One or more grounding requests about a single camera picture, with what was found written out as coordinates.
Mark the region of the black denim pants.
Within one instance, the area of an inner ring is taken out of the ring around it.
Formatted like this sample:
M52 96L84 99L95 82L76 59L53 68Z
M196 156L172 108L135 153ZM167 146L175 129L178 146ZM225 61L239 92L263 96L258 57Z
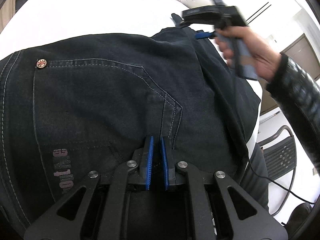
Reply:
M260 205L266 172L249 140L260 98L191 28L85 35L1 60L1 239L26 229L90 171L109 175L146 136Z

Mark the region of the black mesh chair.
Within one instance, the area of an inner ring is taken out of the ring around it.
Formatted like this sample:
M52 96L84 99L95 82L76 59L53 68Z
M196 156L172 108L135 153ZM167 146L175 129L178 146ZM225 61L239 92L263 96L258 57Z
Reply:
M265 145L275 141L283 131L287 131L289 136L273 146L265 148ZM277 180L292 171L291 183L293 183L296 175L297 150L291 129L283 125L274 135L260 141L258 145L263 151L268 177L271 180Z

